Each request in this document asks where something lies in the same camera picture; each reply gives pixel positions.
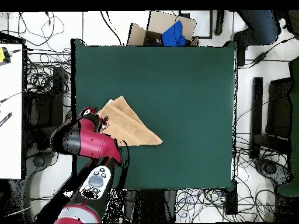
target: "person's leg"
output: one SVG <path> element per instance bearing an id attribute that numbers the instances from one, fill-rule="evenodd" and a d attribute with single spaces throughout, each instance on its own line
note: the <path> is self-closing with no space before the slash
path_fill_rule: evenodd
<path id="1" fill-rule="evenodd" d="M 235 33 L 239 46 L 268 45 L 276 41 L 279 23 L 272 10 L 238 10 L 248 29 Z"/>

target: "green table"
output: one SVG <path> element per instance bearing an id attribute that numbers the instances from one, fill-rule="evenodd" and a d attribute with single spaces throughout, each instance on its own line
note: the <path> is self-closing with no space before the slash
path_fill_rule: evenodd
<path id="1" fill-rule="evenodd" d="M 124 96 L 163 140 L 129 148 L 126 189 L 231 186 L 235 47 L 88 47 L 75 40 L 77 114 Z M 79 157 L 78 170 L 87 161 Z"/>

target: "tan towel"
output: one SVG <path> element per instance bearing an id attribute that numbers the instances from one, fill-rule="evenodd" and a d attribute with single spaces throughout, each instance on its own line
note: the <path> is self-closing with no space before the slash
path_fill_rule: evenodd
<path id="1" fill-rule="evenodd" d="M 123 96 L 107 103 L 98 115 L 108 116 L 108 125 L 103 133 L 117 139 L 120 146 L 125 140 L 128 146 L 159 145 L 162 140 L 150 131 L 130 108 Z"/>

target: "yellow device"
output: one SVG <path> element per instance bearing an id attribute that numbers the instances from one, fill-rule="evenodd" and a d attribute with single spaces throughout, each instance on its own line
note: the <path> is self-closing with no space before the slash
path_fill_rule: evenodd
<path id="1" fill-rule="evenodd" d="M 8 51 L 5 47 L 0 47 L 0 66 L 9 64 L 13 52 Z"/>

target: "white desk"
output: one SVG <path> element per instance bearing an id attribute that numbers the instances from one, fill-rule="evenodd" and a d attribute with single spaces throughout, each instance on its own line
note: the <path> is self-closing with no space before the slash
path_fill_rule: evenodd
<path id="1" fill-rule="evenodd" d="M 9 51 L 22 49 L 20 44 L 0 44 Z M 22 52 L 11 63 L 0 66 L 0 100 L 22 91 Z M 0 179 L 21 179 L 22 150 L 22 94 L 0 106 L 0 121 L 9 113 L 10 119 L 0 127 Z"/>

